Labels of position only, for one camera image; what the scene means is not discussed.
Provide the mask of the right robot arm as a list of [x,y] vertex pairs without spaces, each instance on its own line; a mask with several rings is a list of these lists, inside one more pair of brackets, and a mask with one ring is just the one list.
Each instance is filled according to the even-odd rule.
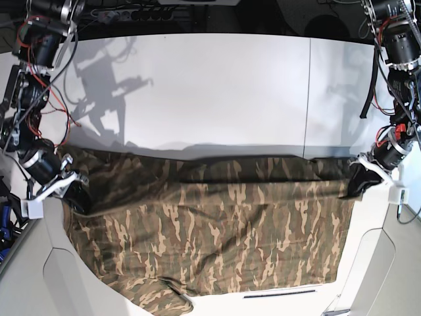
[[13,65],[1,102],[1,149],[15,153],[18,166],[30,175],[22,214],[37,218],[35,208],[49,197],[59,198],[85,215],[91,208],[87,176],[70,168],[70,154],[59,157],[57,144],[41,135],[42,110],[54,95],[53,76],[68,44],[78,42],[77,26],[84,1],[27,1],[27,15],[16,31]]

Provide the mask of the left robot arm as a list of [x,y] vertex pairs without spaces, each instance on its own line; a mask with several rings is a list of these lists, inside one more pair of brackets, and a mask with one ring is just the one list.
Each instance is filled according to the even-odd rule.
[[374,36],[374,61],[370,92],[360,117],[366,118],[377,100],[377,76],[384,79],[393,98],[393,109],[385,114],[389,124],[381,127],[372,148],[361,153],[348,185],[356,197],[371,186],[391,182],[396,169],[420,143],[420,29],[416,1],[362,1],[367,25]]

